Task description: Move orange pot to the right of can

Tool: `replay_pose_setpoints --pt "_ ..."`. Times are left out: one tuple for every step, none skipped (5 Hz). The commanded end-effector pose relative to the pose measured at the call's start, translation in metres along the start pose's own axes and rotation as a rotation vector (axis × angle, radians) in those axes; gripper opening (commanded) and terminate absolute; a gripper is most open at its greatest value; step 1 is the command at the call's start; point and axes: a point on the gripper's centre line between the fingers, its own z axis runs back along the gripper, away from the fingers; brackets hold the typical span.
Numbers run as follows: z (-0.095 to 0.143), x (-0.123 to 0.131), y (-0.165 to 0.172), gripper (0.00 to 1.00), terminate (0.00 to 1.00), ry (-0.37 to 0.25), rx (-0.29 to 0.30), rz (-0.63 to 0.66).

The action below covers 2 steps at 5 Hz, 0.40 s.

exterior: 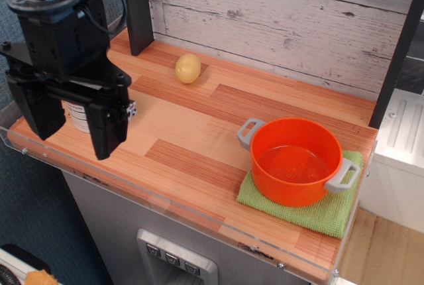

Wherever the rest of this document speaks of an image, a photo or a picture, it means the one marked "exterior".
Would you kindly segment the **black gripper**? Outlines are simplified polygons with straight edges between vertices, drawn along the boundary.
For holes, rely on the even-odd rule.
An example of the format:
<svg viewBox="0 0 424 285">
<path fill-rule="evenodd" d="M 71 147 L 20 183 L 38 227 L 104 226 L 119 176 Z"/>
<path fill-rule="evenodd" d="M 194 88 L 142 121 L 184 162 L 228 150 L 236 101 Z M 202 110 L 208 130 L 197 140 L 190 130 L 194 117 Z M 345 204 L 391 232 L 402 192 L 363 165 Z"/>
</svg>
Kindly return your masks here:
<svg viewBox="0 0 424 285">
<path fill-rule="evenodd" d="M 81 105 L 97 159 L 109 158 L 127 139 L 133 103 L 130 77 L 107 57 L 105 15 L 19 22 L 24 42 L 3 42 L 1 54 L 9 65 L 9 89 L 30 129 L 44 141 L 66 121 L 62 101 Z"/>
</svg>

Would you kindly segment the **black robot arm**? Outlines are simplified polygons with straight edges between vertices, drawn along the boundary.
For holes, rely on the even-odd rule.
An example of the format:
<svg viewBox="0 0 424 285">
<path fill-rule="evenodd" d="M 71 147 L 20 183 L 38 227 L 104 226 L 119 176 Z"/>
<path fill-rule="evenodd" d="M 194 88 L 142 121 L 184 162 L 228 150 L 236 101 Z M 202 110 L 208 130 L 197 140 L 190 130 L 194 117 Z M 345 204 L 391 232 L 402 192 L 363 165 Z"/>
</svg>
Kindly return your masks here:
<svg viewBox="0 0 424 285">
<path fill-rule="evenodd" d="M 84 108 L 98 159 L 126 140 L 131 78 L 107 57 L 103 0 L 6 0 L 24 42 L 4 42 L 6 80 L 30 129 L 47 139 L 65 123 L 63 102 Z"/>
</svg>

